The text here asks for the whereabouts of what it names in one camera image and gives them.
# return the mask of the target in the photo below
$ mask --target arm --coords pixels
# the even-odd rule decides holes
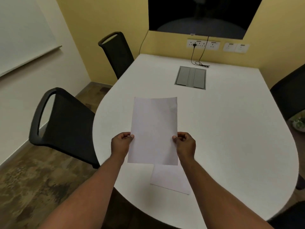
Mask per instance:
[[[173,136],[177,154],[208,229],[272,229],[219,185],[194,159],[196,141],[186,132]]]
[[[48,216],[40,229],[100,229],[114,183],[133,138],[130,132],[115,136],[111,141],[111,156]]]

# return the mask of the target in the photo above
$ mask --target brown patterned carpet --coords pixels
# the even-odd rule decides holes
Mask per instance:
[[[93,112],[109,88],[91,83],[77,98]],[[293,129],[300,173],[305,177],[305,134]],[[95,169],[48,147],[28,145],[0,169],[0,228],[37,228]],[[305,190],[295,190],[286,207],[305,200]],[[136,209],[115,189],[104,229],[172,228]]]

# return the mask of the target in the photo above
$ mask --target wall-mounted television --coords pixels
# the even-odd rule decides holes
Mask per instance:
[[[149,29],[243,39],[262,0],[148,0]]]

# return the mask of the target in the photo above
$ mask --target power outlet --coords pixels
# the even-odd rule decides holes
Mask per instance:
[[[223,48],[223,51],[234,52],[236,49],[237,43],[226,42]]]
[[[194,48],[193,44],[196,44],[197,49],[204,49],[207,41],[206,40],[196,40],[196,39],[188,39],[186,43],[186,47],[188,48]]]
[[[208,42],[206,49],[217,51],[219,49],[219,46],[220,42]]]
[[[235,52],[245,54],[248,51],[249,47],[250,47],[250,44],[238,43],[235,48]]]

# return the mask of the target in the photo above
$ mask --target power cord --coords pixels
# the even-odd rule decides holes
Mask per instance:
[[[203,50],[203,52],[202,52],[202,55],[200,56],[200,59],[202,58],[202,56],[203,56],[203,54],[204,54],[204,51],[206,50],[208,41],[209,41],[209,36],[208,36],[208,39],[207,39],[206,46],[204,47],[204,50]],[[193,63],[192,59],[193,59],[193,54],[194,54],[194,50],[195,50],[195,47],[196,47],[196,46],[197,46],[197,44],[194,43],[194,44],[193,44],[194,49],[193,49],[193,53],[192,53],[192,57],[191,57],[191,63],[192,63],[193,65],[197,65],[197,66],[202,66],[202,67],[205,67],[205,68],[209,68],[210,66],[209,66],[209,65],[204,65],[204,64],[202,64],[202,63],[200,62],[200,59],[199,59],[199,61],[195,61],[195,63]]]
[[[148,31],[146,32],[146,35],[145,35],[145,37],[144,37],[144,39],[143,39],[143,41],[142,41],[142,43],[141,43],[141,46],[140,46],[140,49],[139,49],[139,55],[140,55],[140,51],[141,51],[143,42],[144,42],[144,40],[146,39],[146,36],[147,36],[147,34],[148,34]]]

